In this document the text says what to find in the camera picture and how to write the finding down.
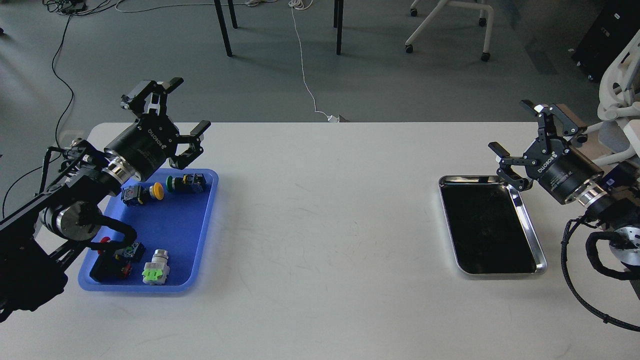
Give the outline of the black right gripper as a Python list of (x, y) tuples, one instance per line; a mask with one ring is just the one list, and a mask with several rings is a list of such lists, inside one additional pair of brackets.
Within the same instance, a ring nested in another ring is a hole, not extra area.
[(526, 175), (537, 180), (558, 203), (571, 203), (586, 182), (596, 182), (604, 175), (601, 167), (572, 146), (587, 142), (588, 126), (565, 104), (535, 104), (528, 99), (519, 104), (537, 118), (538, 138), (549, 139), (550, 146), (543, 152), (543, 142), (535, 140), (523, 153), (525, 158), (511, 156), (500, 143), (490, 142), (487, 146), (498, 158), (497, 175), (518, 191), (528, 191), (531, 181), (512, 169), (526, 167)]

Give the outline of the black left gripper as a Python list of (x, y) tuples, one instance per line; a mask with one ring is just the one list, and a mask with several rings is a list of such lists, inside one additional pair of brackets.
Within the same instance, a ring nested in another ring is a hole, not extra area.
[[(119, 106), (135, 114), (137, 120), (104, 150), (128, 162), (141, 181), (148, 180), (168, 158), (170, 167), (184, 170), (204, 152), (201, 137), (211, 126), (210, 121), (202, 120), (188, 135), (179, 135), (167, 116), (167, 97), (183, 82), (182, 77), (142, 80), (129, 94), (121, 96)], [(180, 144), (187, 144), (188, 148), (175, 154)]]

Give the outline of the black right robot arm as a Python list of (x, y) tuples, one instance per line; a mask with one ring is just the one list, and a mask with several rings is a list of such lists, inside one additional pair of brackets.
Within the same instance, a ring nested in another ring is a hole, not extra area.
[(496, 153), (498, 177), (528, 191), (538, 183), (561, 205), (577, 202), (585, 213), (569, 219), (563, 230), (560, 266), (574, 298), (603, 323), (637, 332), (639, 327), (617, 319), (588, 303), (575, 289), (569, 275), (569, 241), (579, 226), (592, 228), (585, 240), (592, 268), (619, 281), (639, 280), (639, 187), (631, 184), (631, 165), (620, 165), (622, 181), (606, 185), (608, 176), (574, 144), (586, 141), (587, 125), (564, 104), (519, 103), (535, 116), (537, 136), (521, 156), (512, 156), (498, 142), (489, 143)]

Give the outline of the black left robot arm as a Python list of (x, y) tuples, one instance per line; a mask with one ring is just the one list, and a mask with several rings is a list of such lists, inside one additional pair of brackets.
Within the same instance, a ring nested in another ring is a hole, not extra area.
[(46, 150), (39, 192), (1, 221), (2, 321), (61, 294), (66, 269), (86, 248), (109, 254), (134, 243), (133, 227), (103, 215), (103, 198), (118, 196), (130, 178), (148, 180), (165, 162), (183, 170), (203, 153), (210, 121), (182, 135), (167, 116), (167, 96), (183, 82), (142, 80), (123, 95), (120, 105), (135, 121), (103, 151), (82, 138)]

